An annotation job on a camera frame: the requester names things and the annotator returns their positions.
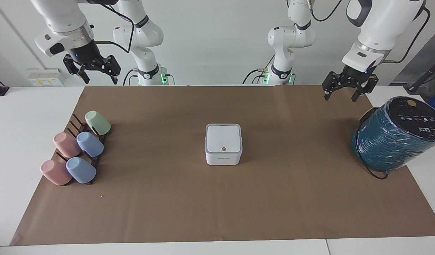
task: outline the white robotic arm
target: white robotic arm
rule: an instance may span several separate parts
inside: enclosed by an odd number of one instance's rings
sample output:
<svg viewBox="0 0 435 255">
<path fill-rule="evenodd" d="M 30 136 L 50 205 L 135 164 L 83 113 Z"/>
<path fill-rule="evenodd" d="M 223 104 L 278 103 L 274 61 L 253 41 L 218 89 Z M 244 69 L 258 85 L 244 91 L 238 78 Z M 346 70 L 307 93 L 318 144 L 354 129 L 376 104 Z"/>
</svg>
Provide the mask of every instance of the white robotic arm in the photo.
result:
<svg viewBox="0 0 435 255">
<path fill-rule="evenodd" d="M 165 77 L 167 69 L 161 67 L 148 47 L 161 45 L 164 33 L 146 15 L 141 0 L 120 0 L 120 12 L 130 18 L 136 25 L 130 54 L 134 57 L 138 68 L 140 85 L 168 85 Z M 113 31 L 115 41 L 120 45 L 129 46 L 132 26 L 116 27 Z"/>
<path fill-rule="evenodd" d="M 293 26 L 275 27 L 268 33 L 268 43 L 275 50 L 274 63 L 268 67 L 268 84 L 288 81 L 295 59 L 291 48 L 305 48 L 315 42 L 307 0 L 290 0 L 288 17 L 294 22 Z"/>
<path fill-rule="evenodd" d="M 63 62 L 70 74 L 80 76 L 85 83 L 86 70 L 101 71 L 111 77 L 114 84 L 120 74 L 115 58 L 101 56 L 90 24 L 78 7 L 79 3 L 114 5 L 118 0 L 31 0 L 46 21 L 47 29 L 36 37 L 36 45 L 47 56 L 68 51 Z"/>
<path fill-rule="evenodd" d="M 344 56 L 340 74 L 330 72 L 322 86 L 325 99 L 343 87 L 354 87 L 352 97 L 370 93 L 378 82 L 373 71 L 383 63 L 397 39 L 425 9 L 425 0 L 350 0 L 347 18 L 361 29 L 358 41 Z"/>
</svg>

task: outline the blue cup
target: blue cup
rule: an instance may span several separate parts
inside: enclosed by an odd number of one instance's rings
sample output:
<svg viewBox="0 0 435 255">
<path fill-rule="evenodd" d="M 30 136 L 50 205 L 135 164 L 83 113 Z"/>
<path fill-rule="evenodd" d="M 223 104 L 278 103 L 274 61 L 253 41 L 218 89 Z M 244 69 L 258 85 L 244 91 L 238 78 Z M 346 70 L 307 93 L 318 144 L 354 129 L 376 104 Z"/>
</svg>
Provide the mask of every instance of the blue cup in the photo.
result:
<svg viewBox="0 0 435 255">
<path fill-rule="evenodd" d="M 83 158 L 71 158 L 66 163 L 66 169 L 78 183 L 90 182 L 96 176 L 96 168 Z"/>
<path fill-rule="evenodd" d="M 104 145 L 89 132 L 78 134 L 77 143 L 91 158 L 101 155 L 104 151 Z"/>
</svg>

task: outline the cup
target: cup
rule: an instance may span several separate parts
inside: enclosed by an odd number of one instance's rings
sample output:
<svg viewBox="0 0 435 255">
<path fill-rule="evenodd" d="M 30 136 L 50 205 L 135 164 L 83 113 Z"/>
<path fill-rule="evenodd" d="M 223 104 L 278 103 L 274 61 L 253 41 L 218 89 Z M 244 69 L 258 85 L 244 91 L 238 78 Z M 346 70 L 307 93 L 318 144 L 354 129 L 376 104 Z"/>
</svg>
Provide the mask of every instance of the cup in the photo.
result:
<svg viewBox="0 0 435 255">
<path fill-rule="evenodd" d="M 96 111 L 87 112 L 85 120 L 91 130 L 99 136 L 105 135 L 110 131 L 110 123 Z"/>
<path fill-rule="evenodd" d="M 67 184 L 73 178 L 64 163 L 47 160 L 41 165 L 41 173 L 53 184 L 61 186 Z"/>
<path fill-rule="evenodd" d="M 61 154 L 67 158 L 75 157 L 82 152 L 76 139 L 66 132 L 56 134 L 54 137 L 54 143 Z"/>
<path fill-rule="evenodd" d="M 96 176 L 96 168 L 83 158 L 74 157 L 66 163 L 66 169 L 78 183 L 87 183 Z"/>
<path fill-rule="evenodd" d="M 104 151 L 104 145 L 89 132 L 82 132 L 77 136 L 79 147 L 84 150 L 90 157 L 94 158 Z"/>
</svg>

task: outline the white square container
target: white square container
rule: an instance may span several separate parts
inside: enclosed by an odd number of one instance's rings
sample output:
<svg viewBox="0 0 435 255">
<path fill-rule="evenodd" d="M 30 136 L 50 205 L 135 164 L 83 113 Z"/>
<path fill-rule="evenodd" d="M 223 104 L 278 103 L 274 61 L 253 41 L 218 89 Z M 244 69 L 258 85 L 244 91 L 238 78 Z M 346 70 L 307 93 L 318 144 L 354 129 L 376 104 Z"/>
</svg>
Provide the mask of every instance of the white square container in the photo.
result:
<svg viewBox="0 0 435 255">
<path fill-rule="evenodd" d="M 205 153 L 208 165 L 237 165 L 243 152 L 241 126 L 238 124 L 208 124 Z"/>
</svg>

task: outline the black lid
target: black lid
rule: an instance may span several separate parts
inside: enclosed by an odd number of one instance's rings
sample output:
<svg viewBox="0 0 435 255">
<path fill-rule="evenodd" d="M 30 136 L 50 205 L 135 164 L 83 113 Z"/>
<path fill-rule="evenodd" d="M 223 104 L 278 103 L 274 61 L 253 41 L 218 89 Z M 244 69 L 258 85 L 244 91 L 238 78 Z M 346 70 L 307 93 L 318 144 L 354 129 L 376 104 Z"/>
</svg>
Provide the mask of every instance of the black lid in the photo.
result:
<svg viewBox="0 0 435 255">
<path fill-rule="evenodd" d="M 420 100 L 396 97 L 389 103 L 388 113 L 394 124 L 424 140 L 435 140 L 435 109 Z"/>
</svg>

